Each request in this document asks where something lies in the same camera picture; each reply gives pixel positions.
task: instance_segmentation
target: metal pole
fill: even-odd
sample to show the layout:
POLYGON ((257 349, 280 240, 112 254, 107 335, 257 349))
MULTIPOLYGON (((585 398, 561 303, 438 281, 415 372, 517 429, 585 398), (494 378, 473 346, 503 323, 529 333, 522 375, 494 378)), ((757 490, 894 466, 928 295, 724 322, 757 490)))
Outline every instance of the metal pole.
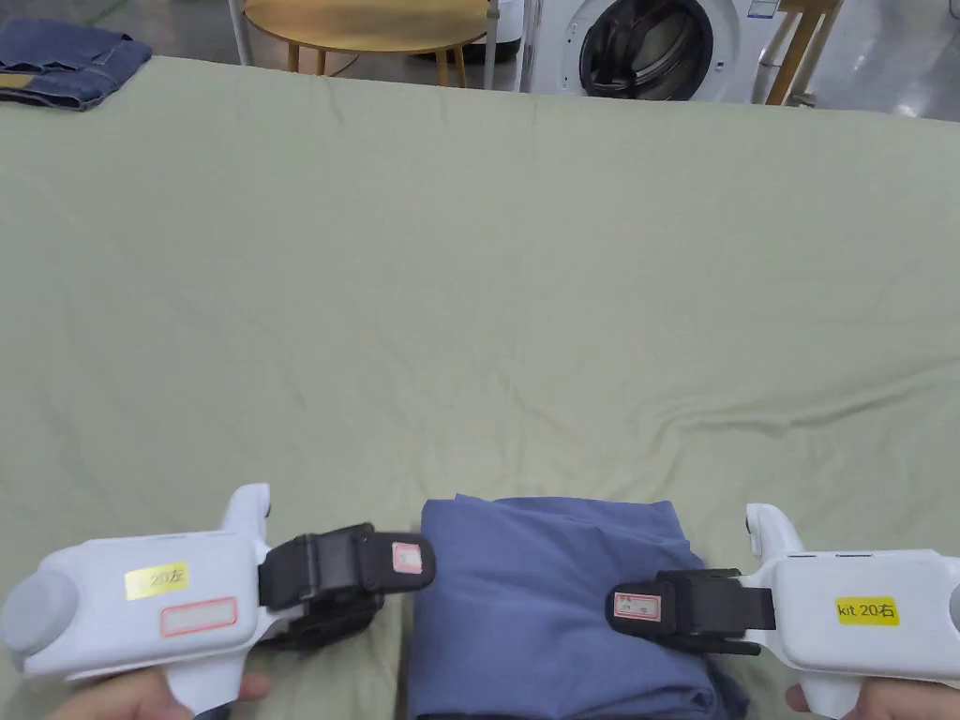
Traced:
POLYGON ((490 0, 487 7, 487 54, 483 63, 483 86, 493 90, 493 62, 496 60, 496 26, 500 22, 500 0, 490 0))
POLYGON ((253 50, 250 46, 250 31, 247 18, 243 14, 244 0, 227 0, 230 8, 230 22, 233 23, 233 36, 237 41, 237 53, 241 65, 253 65, 253 50))

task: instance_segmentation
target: hand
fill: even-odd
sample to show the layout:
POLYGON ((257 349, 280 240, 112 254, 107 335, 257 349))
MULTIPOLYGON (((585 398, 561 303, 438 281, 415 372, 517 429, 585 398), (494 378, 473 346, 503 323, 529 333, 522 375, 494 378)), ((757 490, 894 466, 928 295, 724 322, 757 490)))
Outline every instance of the hand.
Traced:
MULTIPOLYGON (((270 692, 270 678, 248 674, 240 700, 259 700, 270 692)), ((112 678, 74 695, 47 720, 193 720, 193 713, 170 693, 159 670, 140 670, 112 678)))
MULTIPOLYGON (((786 704, 809 712, 799 685, 786 691, 786 704)), ((846 720, 960 720, 960 690, 939 683, 869 678, 846 720)))

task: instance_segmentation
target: yellow label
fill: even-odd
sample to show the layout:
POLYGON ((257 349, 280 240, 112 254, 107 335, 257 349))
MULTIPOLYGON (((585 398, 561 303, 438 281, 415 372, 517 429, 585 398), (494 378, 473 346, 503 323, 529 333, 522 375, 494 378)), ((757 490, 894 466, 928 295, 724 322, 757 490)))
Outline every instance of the yellow label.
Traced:
POLYGON ((187 572, 186 563, 157 565, 131 570, 123 576, 123 582, 127 586, 127 599, 139 600, 164 592, 186 590, 190 587, 190 573, 187 572))
POLYGON ((892 597, 838 597, 836 606, 841 625, 900 624, 897 602, 892 597))

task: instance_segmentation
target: white appliance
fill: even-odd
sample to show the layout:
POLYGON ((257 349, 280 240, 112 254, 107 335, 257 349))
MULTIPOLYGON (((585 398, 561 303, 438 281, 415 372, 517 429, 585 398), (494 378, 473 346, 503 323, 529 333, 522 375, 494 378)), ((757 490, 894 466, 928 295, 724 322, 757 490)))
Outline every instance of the white appliance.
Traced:
POLYGON ((781 15, 767 0, 530 0, 520 89, 749 103, 781 15))

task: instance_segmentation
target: blue cloth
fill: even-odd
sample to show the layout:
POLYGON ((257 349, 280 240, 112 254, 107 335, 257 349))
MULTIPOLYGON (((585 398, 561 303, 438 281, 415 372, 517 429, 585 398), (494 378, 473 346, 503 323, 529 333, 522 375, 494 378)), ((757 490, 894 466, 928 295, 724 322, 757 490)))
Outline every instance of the blue cloth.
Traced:
POLYGON ((699 656, 614 632, 613 586, 699 569, 668 502, 458 495, 423 506, 410 716, 727 720, 747 699, 699 656))
POLYGON ((0 87, 0 100, 86 110, 100 105, 150 59, 130 36, 58 20, 18 18, 0 29, 0 73, 35 77, 0 87))

